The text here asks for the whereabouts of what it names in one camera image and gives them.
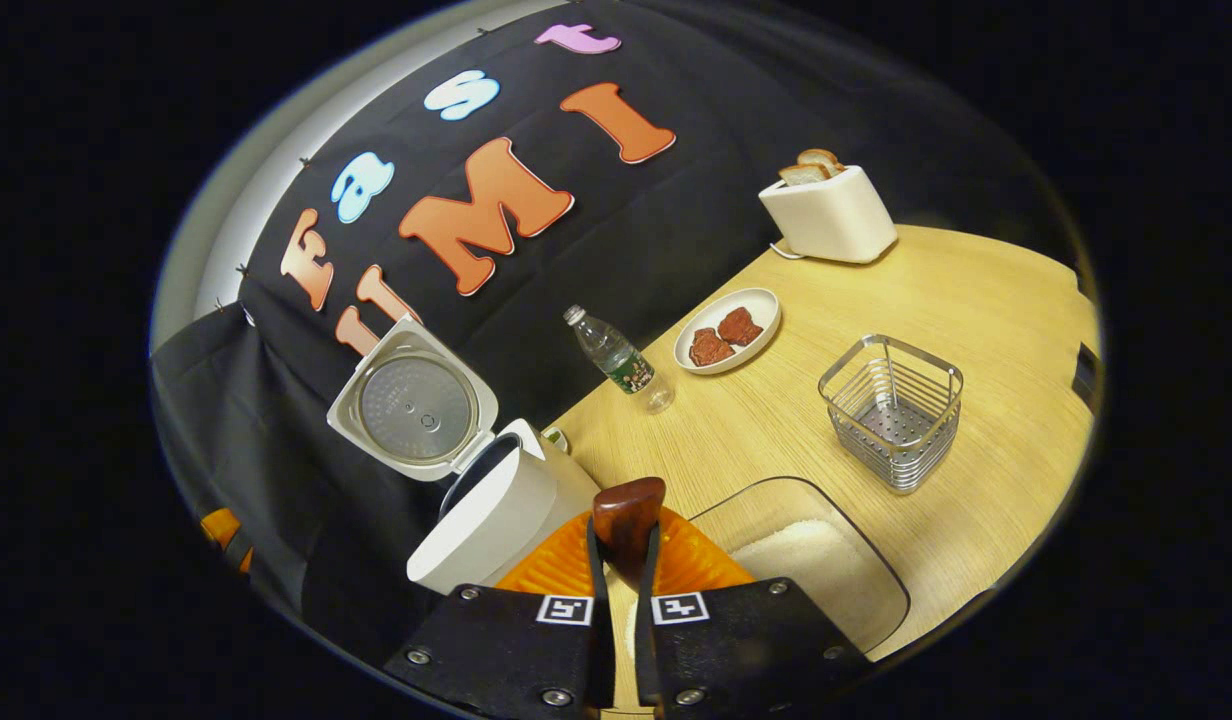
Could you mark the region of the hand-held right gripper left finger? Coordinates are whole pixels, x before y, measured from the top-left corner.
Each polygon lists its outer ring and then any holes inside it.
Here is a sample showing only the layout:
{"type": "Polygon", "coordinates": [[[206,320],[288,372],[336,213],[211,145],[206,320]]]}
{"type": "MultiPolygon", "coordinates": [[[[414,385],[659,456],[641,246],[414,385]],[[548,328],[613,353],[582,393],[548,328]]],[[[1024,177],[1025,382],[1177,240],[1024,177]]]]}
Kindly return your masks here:
{"type": "Polygon", "coordinates": [[[601,718],[615,648],[590,518],[562,524],[496,584],[457,584],[386,673],[480,718],[601,718]]]}

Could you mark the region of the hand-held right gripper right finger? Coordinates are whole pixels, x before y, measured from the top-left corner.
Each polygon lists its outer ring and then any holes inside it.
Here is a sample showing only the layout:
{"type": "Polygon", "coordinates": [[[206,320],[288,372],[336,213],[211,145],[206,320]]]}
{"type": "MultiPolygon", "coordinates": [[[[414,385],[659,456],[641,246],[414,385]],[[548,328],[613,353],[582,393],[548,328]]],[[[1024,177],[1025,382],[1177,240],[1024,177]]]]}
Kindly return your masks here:
{"type": "Polygon", "coordinates": [[[800,719],[875,665],[793,578],[754,578],[674,510],[636,587],[634,687],[657,719],[800,719]]]}

